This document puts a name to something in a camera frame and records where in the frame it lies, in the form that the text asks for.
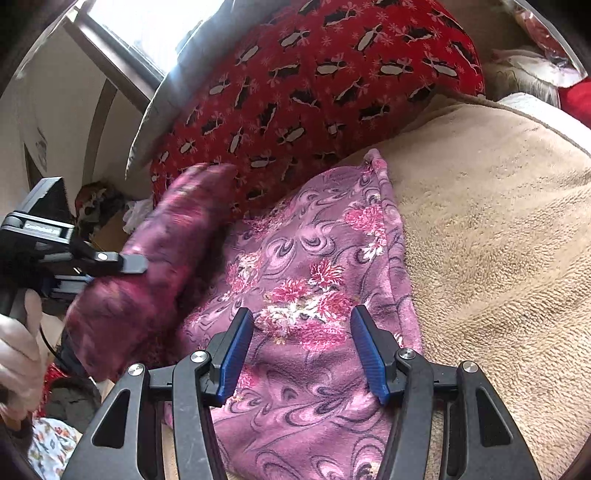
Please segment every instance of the purple fabric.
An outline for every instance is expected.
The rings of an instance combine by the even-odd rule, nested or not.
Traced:
[[[96,381],[117,381],[134,362],[162,366],[167,331],[182,320],[177,297],[228,218],[235,174],[232,165],[190,167],[122,251],[145,255],[148,271],[97,278],[70,305],[66,325],[76,355]]]
[[[68,312],[89,374],[177,362],[248,307],[256,328],[236,393],[212,411],[226,467],[375,478],[391,418],[368,391],[351,309],[364,304],[400,345],[421,351],[421,340],[387,164],[377,150],[365,160],[226,232],[231,167],[185,172],[125,247],[148,257],[148,272],[94,281]]]
[[[421,351],[402,220],[377,150],[310,180],[269,214],[235,224],[224,272],[177,332],[179,360],[228,328],[255,334],[235,395],[213,410],[226,466],[246,478],[374,478],[391,418],[368,392],[351,309]]]

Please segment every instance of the beige blanket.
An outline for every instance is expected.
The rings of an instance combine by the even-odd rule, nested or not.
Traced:
[[[557,479],[591,433],[591,159],[494,104],[434,103],[443,107],[378,145],[404,218],[424,353],[475,360],[543,479]],[[438,415],[427,480],[441,431]]]

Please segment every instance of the metal screw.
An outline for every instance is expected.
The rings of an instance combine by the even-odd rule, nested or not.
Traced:
[[[191,355],[191,361],[195,364],[202,364],[205,360],[207,360],[207,352],[203,350],[198,350]]]
[[[127,373],[132,377],[137,377],[138,375],[144,373],[144,366],[141,364],[133,364],[127,369]]]
[[[462,363],[462,368],[468,372],[469,374],[473,374],[478,372],[478,365],[476,365],[473,361],[468,360],[467,362]]]
[[[412,348],[401,348],[398,354],[400,358],[404,358],[405,360],[412,360],[417,356],[417,353]]]

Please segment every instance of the window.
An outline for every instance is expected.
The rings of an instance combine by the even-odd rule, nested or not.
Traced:
[[[76,21],[92,28],[154,87],[176,65],[199,24],[223,0],[80,0]]]

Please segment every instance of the white glove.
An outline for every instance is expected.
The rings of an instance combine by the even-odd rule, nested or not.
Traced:
[[[43,311],[33,290],[25,295],[25,310],[27,327],[0,315],[0,385],[10,390],[8,405],[0,404],[0,414],[13,420],[23,420],[34,411],[43,393],[44,368],[35,340]]]

